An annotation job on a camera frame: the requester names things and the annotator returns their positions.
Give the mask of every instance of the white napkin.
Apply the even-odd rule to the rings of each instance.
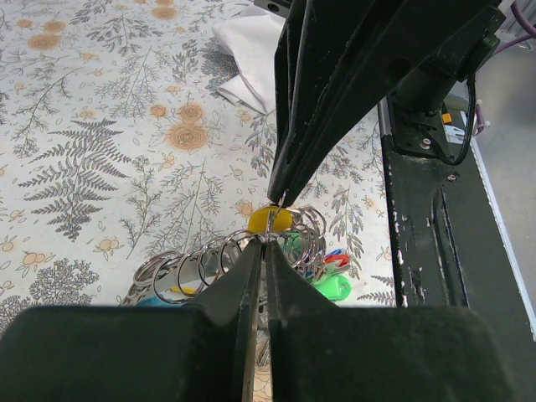
[[[243,102],[265,115],[276,109],[274,55],[284,23],[283,17],[251,5],[212,27],[220,50],[234,57],[240,72],[218,88],[233,105]]]

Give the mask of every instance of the botanical print fabric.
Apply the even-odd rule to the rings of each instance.
[[[244,228],[265,204],[273,115],[216,88],[211,26],[246,0],[0,0],[0,331],[38,304],[116,305],[134,270]],[[353,256],[342,305],[393,305],[378,117],[298,200]]]

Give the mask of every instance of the gray floor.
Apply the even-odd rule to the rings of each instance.
[[[484,117],[492,123],[477,143],[536,307],[536,49],[503,51],[477,79]]]

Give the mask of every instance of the red key tag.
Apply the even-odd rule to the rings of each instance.
[[[350,263],[350,256],[348,254],[330,255],[324,260],[324,263],[327,264],[328,262],[334,262],[334,261],[339,261],[338,262],[339,267],[345,266],[346,264]]]

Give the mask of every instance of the green key tag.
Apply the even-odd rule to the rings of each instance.
[[[313,286],[332,302],[346,299],[352,290],[350,281],[342,275],[330,276],[325,281]]]

